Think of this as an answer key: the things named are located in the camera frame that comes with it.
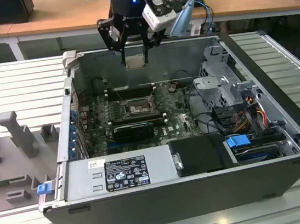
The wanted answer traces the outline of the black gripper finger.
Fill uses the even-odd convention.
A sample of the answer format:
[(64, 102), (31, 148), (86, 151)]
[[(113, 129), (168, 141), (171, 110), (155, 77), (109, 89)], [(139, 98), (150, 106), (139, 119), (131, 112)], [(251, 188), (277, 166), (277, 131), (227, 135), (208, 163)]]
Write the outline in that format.
[(144, 32), (141, 35), (141, 39), (143, 41), (143, 55), (144, 55), (144, 62), (148, 63), (148, 51), (153, 47), (158, 47), (162, 42), (162, 38), (164, 37), (164, 31), (161, 30), (159, 32), (155, 32), (151, 38), (148, 38), (148, 32)]
[(125, 48), (124, 34), (120, 32), (120, 37), (118, 37), (118, 40), (115, 41), (110, 34), (110, 30), (113, 27), (114, 27), (114, 18), (108, 18), (106, 20), (99, 19), (97, 21), (98, 32), (101, 35), (101, 38), (104, 41), (106, 47), (110, 51), (115, 51), (116, 53), (120, 53), (121, 64), (125, 66), (126, 55), (124, 50)]

